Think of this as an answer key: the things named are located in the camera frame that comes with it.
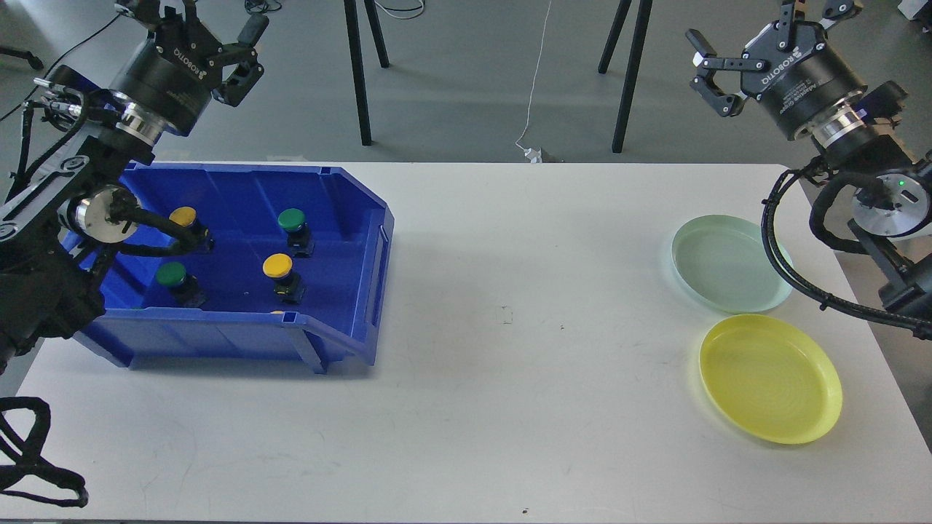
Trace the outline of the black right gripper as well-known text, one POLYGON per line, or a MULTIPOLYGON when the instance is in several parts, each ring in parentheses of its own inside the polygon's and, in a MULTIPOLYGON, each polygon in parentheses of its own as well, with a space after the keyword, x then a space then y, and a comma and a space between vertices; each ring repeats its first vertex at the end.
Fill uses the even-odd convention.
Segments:
POLYGON ((788 140, 798 139, 823 110, 866 92, 866 83, 829 46, 826 29, 813 21, 799 23, 785 49, 779 49, 778 30, 770 24, 740 57, 720 56, 699 30, 690 28, 685 37, 695 48, 695 91, 716 115, 738 116, 746 104, 742 93, 716 85, 716 71, 745 72, 742 92, 758 100, 788 140))

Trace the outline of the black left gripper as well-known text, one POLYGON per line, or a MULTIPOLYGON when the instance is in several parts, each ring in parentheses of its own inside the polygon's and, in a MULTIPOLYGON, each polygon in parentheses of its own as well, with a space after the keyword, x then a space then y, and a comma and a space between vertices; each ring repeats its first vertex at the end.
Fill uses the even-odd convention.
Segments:
POLYGON ((147 37, 110 90, 162 117, 167 131, 177 136, 189 136, 214 87, 214 100, 238 107, 265 73, 259 63, 240 63, 218 86, 219 69, 210 66, 208 57, 220 49, 219 60, 255 60, 254 47, 269 26, 266 15, 250 15, 237 42, 222 46, 195 7, 117 7, 116 12, 146 28, 147 37))

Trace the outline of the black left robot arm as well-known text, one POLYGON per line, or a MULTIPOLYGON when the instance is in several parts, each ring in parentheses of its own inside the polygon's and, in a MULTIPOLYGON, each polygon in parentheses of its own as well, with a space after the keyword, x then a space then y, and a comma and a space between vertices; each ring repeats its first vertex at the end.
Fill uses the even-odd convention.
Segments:
POLYGON ((107 87, 60 66, 37 84, 47 115, 70 119, 53 146, 11 176, 2 203, 2 364, 40 338, 70 338, 106 311, 100 286, 119 253, 163 258, 199 245, 192 232, 143 209, 122 185, 127 164, 153 162, 164 132, 187 136, 210 100, 238 106, 263 76, 256 44, 269 18, 253 13, 223 44, 197 17, 159 1, 117 1, 147 37, 107 87))

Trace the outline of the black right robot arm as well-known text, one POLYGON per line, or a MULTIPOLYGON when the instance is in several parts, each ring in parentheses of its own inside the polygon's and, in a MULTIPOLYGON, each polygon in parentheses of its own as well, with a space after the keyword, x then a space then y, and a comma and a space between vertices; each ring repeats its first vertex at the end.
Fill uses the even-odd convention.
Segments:
POLYGON ((786 139, 809 137, 818 156, 786 170, 763 199, 760 233, 778 275, 822 309, 930 338, 930 258, 913 261, 895 241, 930 233, 930 158, 912 155, 896 136, 906 93, 888 81, 868 90, 828 43, 821 23, 785 15, 767 24, 740 57, 721 56, 702 33, 686 37, 696 51, 692 88, 722 116, 755 100, 786 139), (881 309, 846 301, 790 266, 778 247, 775 219, 783 195, 807 179, 820 186, 808 220, 830 249, 866 255, 885 275, 881 309))

